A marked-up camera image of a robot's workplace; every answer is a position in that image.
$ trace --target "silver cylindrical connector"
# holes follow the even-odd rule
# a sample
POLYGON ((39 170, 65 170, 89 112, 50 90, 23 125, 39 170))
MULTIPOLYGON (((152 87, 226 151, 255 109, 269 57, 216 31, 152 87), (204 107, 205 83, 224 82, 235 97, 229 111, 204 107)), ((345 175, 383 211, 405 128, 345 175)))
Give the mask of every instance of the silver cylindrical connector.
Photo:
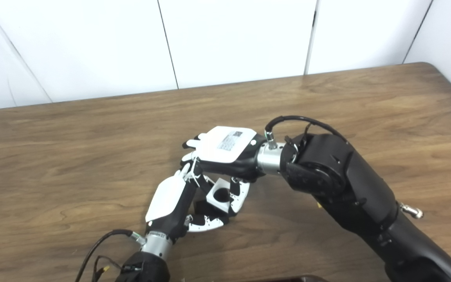
POLYGON ((263 144, 257 153, 258 170, 265 174, 278 175, 280 173, 281 151, 285 143, 276 143, 274 149, 269 149, 269 144, 263 144))
POLYGON ((170 248, 173 245, 170 238, 164 233, 151 231, 145 236, 145 239, 147 241, 142 245, 140 250, 152 253, 153 255, 166 260, 168 253, 170 253, 170 248))
POLYGON ((424 212, 422 212, 420 209, 410 207, 409 205, 399 203, 399 208, 401 209, 402 212, 410 214, 415 219, 424 217, 424 212))
POLYGON ((274 140, 274 134, 272 132, 264 131, 265 133, 265 139, 267 139, 267 145, 269 147, 269 150, 274 150, 278 148, 278 144, 274 140))

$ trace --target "white robotic hand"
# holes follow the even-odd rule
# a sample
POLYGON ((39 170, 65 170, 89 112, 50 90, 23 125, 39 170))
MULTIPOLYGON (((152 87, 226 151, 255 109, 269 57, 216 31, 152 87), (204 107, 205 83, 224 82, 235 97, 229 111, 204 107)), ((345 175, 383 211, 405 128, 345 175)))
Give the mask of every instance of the white robotic hand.
POLYGON ((248 189, 249 183, 235 178, 231 183, 223 179, 212 181, 194 158, 158 185, 145 216, 146 232, 161 232, 176 241, 187 231, 203 232, 224 226, 243 206, 248 189), (195 214, 189 215, 197 189, 205 197, 195 203, 195 214))
POLYGON ((256 132, 249 128, 214 127, 184 144, 187 148, 195 148, 195 151, 185 155, 182 161, 188 162, 198 157, 206 162, 232 163, 252 143, 255 136, 256 132))
POLYGON ((224 174, 245 182, 255 182, 258 177, 265 175, 265 160, 279 166, 279 152, 276 151, 278 155, 274 158, 266 158, 260 154, 266 145, 265 137, 249 128, 215 127, 183 143, 183 148, 195 150, 185 155, 180 164, 183 166, 199 159, 201 168, 207 173, 224 174))
POLYGON ((243 207, 248 195, 249 183, 234 178, 228 182, 219 178, 216 182, 204 176, 206 184, 200 185, 205 199, 195 202, 195 214, 191 215, 189 232, 204 232, 229 223, 243 207))

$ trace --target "label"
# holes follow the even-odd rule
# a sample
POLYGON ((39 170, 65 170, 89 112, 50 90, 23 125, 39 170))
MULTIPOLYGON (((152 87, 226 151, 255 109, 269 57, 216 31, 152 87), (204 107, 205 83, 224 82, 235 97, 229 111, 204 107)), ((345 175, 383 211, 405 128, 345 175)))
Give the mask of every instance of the label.
POLYGON ((220 142, 217 148, 226 151, 231 151, 234 148, 236 141, 241 137, 241 134, 243 134, 243 132, 241 131, 229 132, 229 134, 222 140, 222 142, 220 142))

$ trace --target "black object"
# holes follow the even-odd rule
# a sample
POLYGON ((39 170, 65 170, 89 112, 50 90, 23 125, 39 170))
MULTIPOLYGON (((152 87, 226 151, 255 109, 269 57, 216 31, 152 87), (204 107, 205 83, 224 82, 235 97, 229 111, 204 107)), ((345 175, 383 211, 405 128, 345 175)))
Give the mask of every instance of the black object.
POLYGON ((451 257, 400 211, 393 192, 337 134, 301 134, 281 152, 281 175, 309 193, 344 229, 360 236, 385 262, 393 282, 451 282, 451 257))
POLYGON ((170 272, 166 262, 152 253, 136 252, 121 268, 115 282, 168 282, 170 272))

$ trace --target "back of robotic hand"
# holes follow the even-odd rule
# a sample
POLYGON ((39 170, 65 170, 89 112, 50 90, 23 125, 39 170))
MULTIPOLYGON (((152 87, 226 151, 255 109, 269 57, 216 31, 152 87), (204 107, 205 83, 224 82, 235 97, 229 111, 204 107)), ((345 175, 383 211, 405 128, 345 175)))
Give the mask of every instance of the back of robotic hand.
POLYGON ((161 182, 145 216, 145 236, 136 236, 141 248, 122 266, 116 282, 168 282, 166 259, 177 239, 189 229, 189 208, 198 181, 204 175, 196 162, 185 164, 161 182))
POLYGON ((249 128, 215 127, 184 143, 195 148, 182 164, 199 159, 205 172, 255 182, 282 176, 296 191, 309 193, 344 229, 360 236, 385 262, 393 282, 451 282, 451 257, 403 213, 423 216, 397 202, 393 191, 335 129, 302 116, 270 121, 264 136, 249 128), (273 127, 285 120, 308 123, 304 133, 278 143, 273 127), (330 134, 310 134, 311 125, 330 134))

